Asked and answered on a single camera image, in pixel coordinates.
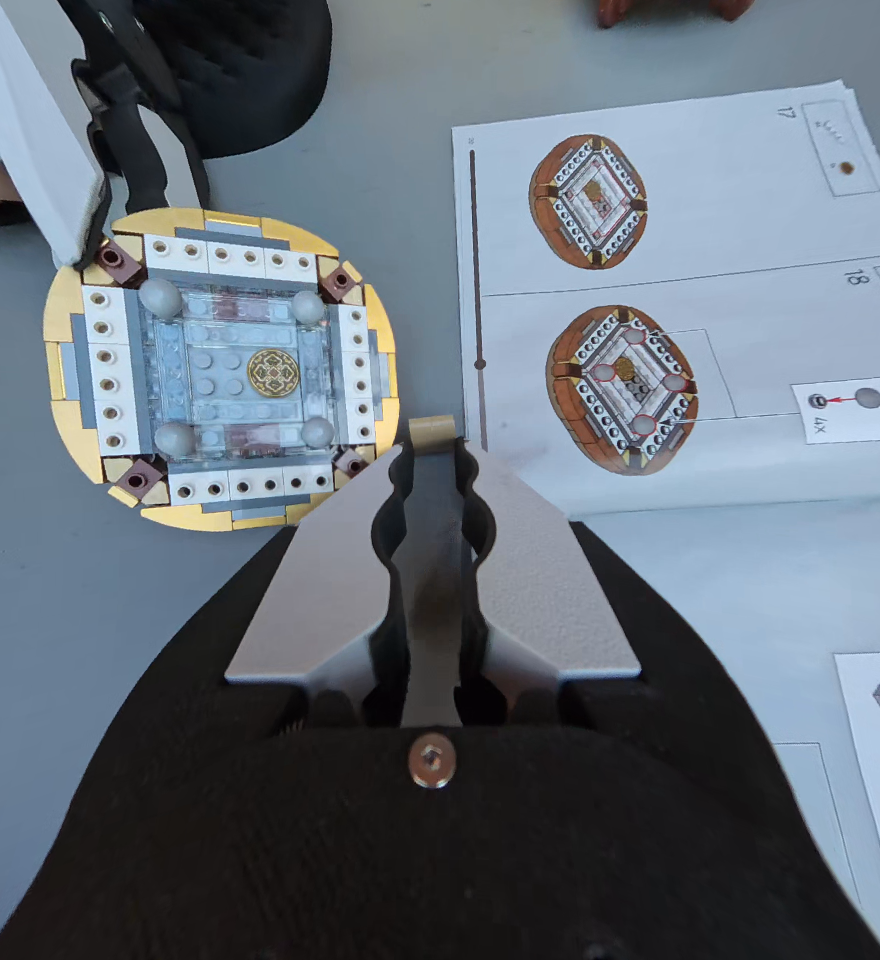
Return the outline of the small tan lego piece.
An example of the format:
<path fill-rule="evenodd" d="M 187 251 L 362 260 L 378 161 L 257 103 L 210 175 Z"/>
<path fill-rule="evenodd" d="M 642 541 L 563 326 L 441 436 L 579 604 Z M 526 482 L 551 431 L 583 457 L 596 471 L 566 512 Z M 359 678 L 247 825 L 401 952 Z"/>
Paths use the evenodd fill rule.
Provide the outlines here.
<path fill-rule="evenodd" d="M 451 414 L 412 417 L 408 421 L 408 431 L 416 457 L 450 450 L 458 437 L 457 424 Z"/>

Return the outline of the brown lego stand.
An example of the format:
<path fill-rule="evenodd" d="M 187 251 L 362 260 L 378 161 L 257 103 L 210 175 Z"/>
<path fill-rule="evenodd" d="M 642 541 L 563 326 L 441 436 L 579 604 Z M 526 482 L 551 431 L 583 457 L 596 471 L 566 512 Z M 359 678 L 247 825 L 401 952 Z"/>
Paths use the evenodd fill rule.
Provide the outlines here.
<path fill-rule="evenodd" d="M 726 22 L 734 22 L 741 18 L 753 5 L 754 1 L 709 1 L 708 10 Z M 634 1 L 597 1 L 595 2 L 595 18 L 600 29 L 612 29 L 628 15 Z"/>

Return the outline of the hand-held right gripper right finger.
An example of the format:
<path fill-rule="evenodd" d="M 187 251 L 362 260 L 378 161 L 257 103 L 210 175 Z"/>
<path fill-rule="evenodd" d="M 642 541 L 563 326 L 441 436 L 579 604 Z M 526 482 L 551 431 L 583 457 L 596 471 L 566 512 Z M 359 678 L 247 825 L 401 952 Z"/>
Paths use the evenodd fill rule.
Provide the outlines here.
<path fill-rule="evenodd" d="M 455 704 L 506 721 L 528 691 L 632 679 L 640 665 L 566 515 L 476 443 L 455 442 L 465 541 Z"/>

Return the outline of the round gold lego base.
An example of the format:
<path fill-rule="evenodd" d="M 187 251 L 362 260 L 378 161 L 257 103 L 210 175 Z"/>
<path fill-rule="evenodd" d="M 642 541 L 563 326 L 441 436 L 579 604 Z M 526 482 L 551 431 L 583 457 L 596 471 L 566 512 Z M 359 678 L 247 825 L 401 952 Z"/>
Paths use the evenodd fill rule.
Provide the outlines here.
<path fill-rule="evenodd" d="M 43 333 L 66 450 L 153 522 L 295 525 L 397 436 L 380 296 L 334 246 L 286 222 L 125 216 L 90 266 L 58 270 Z"/>

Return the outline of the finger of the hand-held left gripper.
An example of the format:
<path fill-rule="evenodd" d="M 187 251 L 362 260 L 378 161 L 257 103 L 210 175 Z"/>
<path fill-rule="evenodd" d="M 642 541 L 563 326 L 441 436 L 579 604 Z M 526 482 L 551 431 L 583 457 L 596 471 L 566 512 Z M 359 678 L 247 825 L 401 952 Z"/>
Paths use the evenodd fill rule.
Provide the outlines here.
<path fill-rule="evenodd" d="M 133 75 L 86 77 L 91 145 L 104 170 L 126 183 L 125 209 L 200 209 L 206 167 L 177 110 L 160 106 Z"/>
<path fill-rule="evenodd" d="M 0 1 L 0 157 L 63 266 L 82 269 L 110 207 L 77 86 L 86 50 L 56 1 Z"/>

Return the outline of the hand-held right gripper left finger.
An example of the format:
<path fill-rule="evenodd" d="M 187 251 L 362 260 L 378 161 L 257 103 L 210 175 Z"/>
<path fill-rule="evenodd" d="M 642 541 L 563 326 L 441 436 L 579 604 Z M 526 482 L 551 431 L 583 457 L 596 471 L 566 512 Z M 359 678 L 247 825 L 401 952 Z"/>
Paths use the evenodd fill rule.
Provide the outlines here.
<path fill-rule="evenodd" d="M 393 555 L 413 472 L 409 444 L 396 445 L 299 523 L 229 682 L 336 690 L 368 723 L 399 724 L 410 655 Z"/>

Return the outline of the lego instruction booklet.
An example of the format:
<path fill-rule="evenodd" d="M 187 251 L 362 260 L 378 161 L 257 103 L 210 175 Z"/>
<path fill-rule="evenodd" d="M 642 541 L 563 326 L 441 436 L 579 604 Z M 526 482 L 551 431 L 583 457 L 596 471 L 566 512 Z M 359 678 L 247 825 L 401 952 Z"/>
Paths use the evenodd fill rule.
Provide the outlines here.
<path fill-rule="evenodd" d="M 880 939 L 880 158 L 841 81 L 453 131 L 468 436 L 751 702 Z"/>

